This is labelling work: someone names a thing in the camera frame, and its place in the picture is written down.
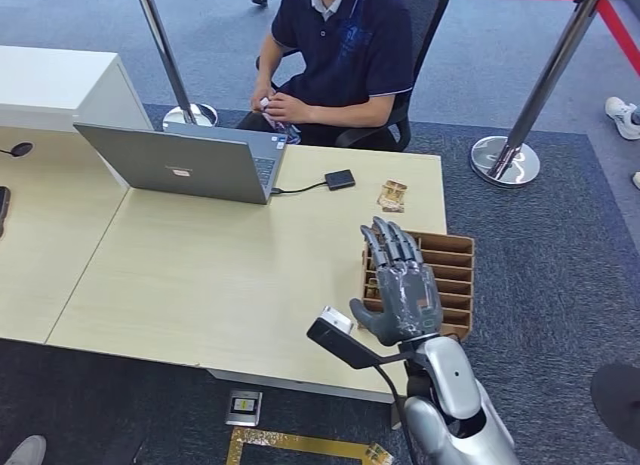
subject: brown cardboard organizer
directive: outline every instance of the brown cardboard organizer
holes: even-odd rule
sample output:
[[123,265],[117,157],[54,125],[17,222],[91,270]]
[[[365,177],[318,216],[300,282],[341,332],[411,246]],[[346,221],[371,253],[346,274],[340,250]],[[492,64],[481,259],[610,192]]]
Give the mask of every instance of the brown cardboard organizer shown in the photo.
[[[423,259],[430,265],[435,275],[444,315],[440,333],[456,334],[460,340],[469,335],[473,315],[473,239],[435,233],[407,233],[416,240]],[[382,301],[375,267],[371,262],[371,249],[365,243],[362,301],[368,310],[380,312]]]

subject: silver laptop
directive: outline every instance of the silver laptop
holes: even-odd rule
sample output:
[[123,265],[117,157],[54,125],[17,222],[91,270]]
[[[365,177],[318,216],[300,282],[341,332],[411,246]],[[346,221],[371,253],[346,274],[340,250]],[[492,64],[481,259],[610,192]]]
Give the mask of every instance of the silver laptop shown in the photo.
[[166,132],[73,125],[134,188],[266,204],[286,135],[171,124]]

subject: desk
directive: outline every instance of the desk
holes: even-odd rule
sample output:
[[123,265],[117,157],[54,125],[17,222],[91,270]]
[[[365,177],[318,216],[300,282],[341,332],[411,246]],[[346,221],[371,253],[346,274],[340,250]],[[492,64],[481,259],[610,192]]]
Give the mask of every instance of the desk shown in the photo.
[[[374,215],[446,233],[439,157],[290,146],[278,187],[350,168],[357,186],[273,197],[267,207],[128,192],[47,342],[211,369],[216,376],[390,402],[374,370],[355,371],[306,337],[325,305],[361,293],[359,225]],[[404,214],[376,203],[408,186]],[[354,336],[380,354],[366,331]],[[388,367],[398,385],[400,364]]]
[[125,194],[72,133],[0,128],[0,185],[11,203],[0,238],[0,336],[44,343]]

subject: black office chair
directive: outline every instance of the black office chair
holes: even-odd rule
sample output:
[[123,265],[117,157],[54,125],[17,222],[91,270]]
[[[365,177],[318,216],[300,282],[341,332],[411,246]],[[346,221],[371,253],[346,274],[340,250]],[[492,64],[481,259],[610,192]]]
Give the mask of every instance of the black office chair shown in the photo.
[[[404,0],[405,6],[411,16],[411,27],[413,32],[413,56],[414,56],[414,84],[418,78],[422,68],[424,57],[431,45],[433,36],[440,20],[449,3],[449,0]],[[285,57],[297,53],[297,50],[291,50],[285,54]],[[256,60],[256,67],[260,67],[260,57]],[[278,87],[272,83],[274,90]],[[393,109],[386,125],[380,128],[352,128],[340,135],[336,140],[336,146],[340,148],[349,148],[356,142],[389,129],[393,125],[398,127],[400,139],[395,143],[393,151],[402,152],[407,148],[411,140],[411,130],[409,126],[409,103],[411,92],[404,93],[395,97]]]

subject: silver stanchion base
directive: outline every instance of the silver stanchion base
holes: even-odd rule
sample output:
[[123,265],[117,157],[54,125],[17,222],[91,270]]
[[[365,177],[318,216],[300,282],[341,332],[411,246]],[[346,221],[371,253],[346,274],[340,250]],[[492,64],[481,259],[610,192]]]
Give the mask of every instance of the silver stanchion base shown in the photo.
[[489,170],[496,163],[506,143],[506,137],[486,137],[478,141],[471,148],[471,168],[484,180],[504,188],[522,187],[538,176],[540,159],[532,148],[523,143],[520,152],[502,178],[490,177]]
[[[218,124],[218,112],[214,107],[203,104],[191,104],[191,111],[195,117],[195,123],[202,127],[215,127]],[[162,129],[166,130],[169,123],[185,123],[184,114],[180,107],[170,110],[162,120]]]

